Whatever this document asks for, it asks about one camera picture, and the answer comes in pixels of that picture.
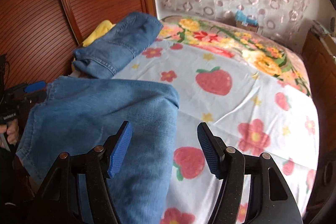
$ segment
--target yellow star print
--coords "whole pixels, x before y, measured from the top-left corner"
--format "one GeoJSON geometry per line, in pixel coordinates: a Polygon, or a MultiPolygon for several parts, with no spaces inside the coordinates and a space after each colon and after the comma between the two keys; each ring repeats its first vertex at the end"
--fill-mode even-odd
{"type": "Polygon", "coordinates": [[[290,134],[291,134],[291,132],[289,131],[289,126],[286,126],[282,129],[282,135],[288,136],[290,134]]]}
{"type": "Polygon", "coordinates": [[[255,73],[255,74],[253,74],[252,75],[252,78],[254,79],[254,80],[257,80],[258,78],[259,78],[259,73],[255,73]]]}
{"type": "Polygon", "coordinates": [[[203,122],[213,122],[212,114],[211,113],[203,113],[202,114],[202,121],[203,122]]]}
{"type": "Polygon", "coordinates": [[[214,58],[213,54],[204,54],[203,59],[205,59],[207,61],[210,61],[210,60],[213,60],[215,58],[214,58]]]}
{"type": "Polygon", "coordinates": [[[259,100],[258,96],[253,97],[251,101],[254,103],[255,106],[260,106],[262,102],[261,100],[259,100]]]}

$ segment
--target denim fabric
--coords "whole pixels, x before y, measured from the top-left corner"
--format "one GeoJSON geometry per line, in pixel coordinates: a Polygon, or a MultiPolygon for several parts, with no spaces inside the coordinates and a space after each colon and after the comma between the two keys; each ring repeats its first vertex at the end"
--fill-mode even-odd
{"type": "MultiPolygon", "coordinates": [[[[158,224],[172,171],[176,90],[147,81],[61,76],[47,93],[31,110],[17,151],[33,180],[40,184],[61,152],[87,153],[130,121],[134,133],[120,172],[107,180],[110,194],[123,224],[158,224]]],[[[81,177],[83,215],[92,223],[84,187],[81,177]]]]}
{"type": "Polygon", "coordinates": [[[155,40],[162,24],[155,17],[130,13],[88,47],[73,51],[73,65],[99,79],[111,79],[155,40]]]}

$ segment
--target bed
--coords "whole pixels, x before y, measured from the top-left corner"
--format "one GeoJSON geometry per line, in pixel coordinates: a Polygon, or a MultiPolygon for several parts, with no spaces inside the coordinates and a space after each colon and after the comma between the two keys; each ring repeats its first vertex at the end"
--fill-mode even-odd
{"type": "MultiPolygon", "coordinates": [[[[200,122],[245,154],[270,153],[303,215],[318,164],[319,128],[302,60],[265,37],[222,23],[183,16],[162,23],[154,44],[114,77],[167,83],[179,93],[161,223],[207,223],[216,202],[221,183],[199,145],[200,122]]],[[[246,176],[237,223],[245,220],[249,185],[246,176]]]]}

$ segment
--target wooden wardrobe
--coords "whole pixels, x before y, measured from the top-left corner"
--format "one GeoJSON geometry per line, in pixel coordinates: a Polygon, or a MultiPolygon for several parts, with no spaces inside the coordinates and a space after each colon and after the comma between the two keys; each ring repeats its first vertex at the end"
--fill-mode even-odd
{"type": "Polygon", "coordinates": [[[154,0],[0,0],[6,88],[68,74],[72,50],[101,21],[118,22],[132,11],[156,15],[154,0]]]}

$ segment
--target strawberry print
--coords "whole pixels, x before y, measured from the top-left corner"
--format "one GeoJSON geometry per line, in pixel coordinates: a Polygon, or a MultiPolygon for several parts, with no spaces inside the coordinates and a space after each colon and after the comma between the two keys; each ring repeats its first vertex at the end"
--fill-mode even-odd
{"type": "Polygon", "coordinates": [[[220,67],[215,67],[211,71],[198,69],[196,72],[198,73],[196,82],[203,90],[223,96],[230,92],[232,77],[220,67]]]}
{"type": "Polygon", "coordinates": [[[271,143],[270,137],[263,132],[264,124],[255,119],[251,123],[242,122],[238,125],[238,131],[242,135],[239,141],[239,149],[242,151],[252,150],[252,155],[259,156],[271,143]]]}
{"type": "Polygon", "coordinates": [[[146,58],[160,57],[162,48],[148,48],[145,50],[142,55],[145,55],[146,58]]]}
{"type": "Polygon", "coordinates": [[[240,223],[243,223],[245,221],[246,213],[247,213],[247,203],[241,204],[239,206],[238,217],[237,217],[237,220],[240,223]]]}
{"type": "Polygon", "coordinates": [[[218,35],[214,33],[207,33],[204,31],[194,32],[194,38],[205,42],[213,42],[213,41],[217,42],[219,40],[218,35]]]}
{"type": "Polygon", "coordinates": [[[170,47],[172,50],[181,50],[183,48],[181,43],[175,43],[170,47]]]}
{"type": "Polygon", "coordinates": [[[193,214],[181,213],[176,208],[168,208],[160,224],[192,224],[195,221],[193,214]]]}
{"type": "Polygon", "coordinates": [[[193,179],[204,169],[203,151],[195,147],[180,147],[174,152],[174,166],[177,167],[177,179],[193,179]]]}
{"type": "Polygon", "coordinates": [[[284,111],[288,111],[290,109],[290,105],[288,103],[288,97],[282,93],[282,92],[278,92],[275,95],[275,102],[277,103],[277,105],[279,107],[281,107],[284,111]]]}
{"type": "Polygon", "coordinates": [[[288,159],[282,166],[282,173],[284,173],[286,176],[290,176],[293,174],[294,171],[294,162],[291,158],[288,159]]]}
{"type": "Polygon", "coordinates": [[[311,169],[308,171],[307,174],[307,180],[306,180],[306,185],[307,185],[307,194],[309,192],[309,190],[311,190],[313,188],[313,184],[314,184],[314,180],[315,180],[315,175],[316,175],[316,171],[311,169]]]}
{"type": "Polygon", "coordinates": [[[170,71],[164,71],[161,73],[161,81],[167,81],[169,83],[171,83],[175,78],[177,78],[177,75],[175,73],[175,71],[170,70],[170,71]]]}
{"type": "Polygon", "coordinates": [[[304,126],[305,128],[308,130],[308,133],[309,134],[315,134],[315,122],[310,120],[308,117],[307,117],[307,120],[306,122],[304,123],[304,126]]]}

